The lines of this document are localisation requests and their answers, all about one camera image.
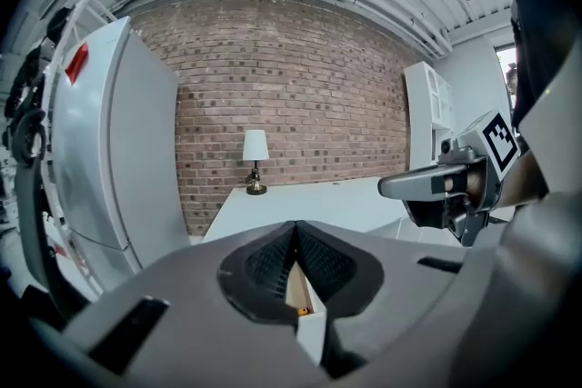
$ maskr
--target white lampshade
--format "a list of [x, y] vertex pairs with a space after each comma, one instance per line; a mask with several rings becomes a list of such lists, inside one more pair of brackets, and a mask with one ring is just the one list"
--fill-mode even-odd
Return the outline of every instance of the white lampshade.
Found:
[[265, 130], [246, 130], [243, 160], [266, 160], [269, 151], [266, 148]]

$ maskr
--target window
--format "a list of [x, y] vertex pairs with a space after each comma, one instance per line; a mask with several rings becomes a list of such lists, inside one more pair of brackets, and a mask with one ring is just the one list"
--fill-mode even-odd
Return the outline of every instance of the window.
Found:
[[[510, 47], [499, 47], [498, 49], [496, 49], [497, 52], [497, 58], [499, 59], [499, 65], [501, 66], [501, 71], [503, 72], [503, 77], [506, 80], [506, 84], [509, 85], [509, 83], [507, 82], [507, 73], [509, 72], [509, 70], [512, 68], [511, 65], [515, 65], [515, 63], [517, 62], [517, 57], [516, 57], [516, 48], [514, 45], [511, 45]], [[513, 109], [516, 105], [516, 96], [513, 94], [511, 94], [511, 108]]]

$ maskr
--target lamp base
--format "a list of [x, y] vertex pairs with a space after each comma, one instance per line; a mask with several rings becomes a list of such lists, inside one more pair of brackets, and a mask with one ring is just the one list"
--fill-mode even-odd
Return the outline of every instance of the lamp base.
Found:
[[254, 180], [253, 183], [246, 188], [246, 193], [250, 195], [264, 194], [266, 193], [266, 186], [263, 186], [257, 180]]

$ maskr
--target brick wall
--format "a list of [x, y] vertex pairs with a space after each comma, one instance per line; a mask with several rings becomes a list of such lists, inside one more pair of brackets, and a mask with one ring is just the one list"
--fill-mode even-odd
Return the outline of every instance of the brick wall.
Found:
[[180, 0], [133, 15], [179, 76], [176, 167], [191, 234], [204, 234], [265, 129], [266, 185], [402, 172], [403, 70], [421, 60], [377, 26], [313, 0]]

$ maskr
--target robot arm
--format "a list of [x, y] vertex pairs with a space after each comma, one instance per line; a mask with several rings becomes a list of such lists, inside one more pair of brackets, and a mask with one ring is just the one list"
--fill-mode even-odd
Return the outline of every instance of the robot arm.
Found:
[[[509, 128], [501, 113], [488, 112], [442, 143], [436, 166], [383, 178], [378, 192], [402, 200], [416, 225], [448, 228], [462, 245], [470, 246], [487, 226], [503, 180], [519, 157]], [[467, 193], [469, 172], [479, 172], [482, 180], [474, 197]]]

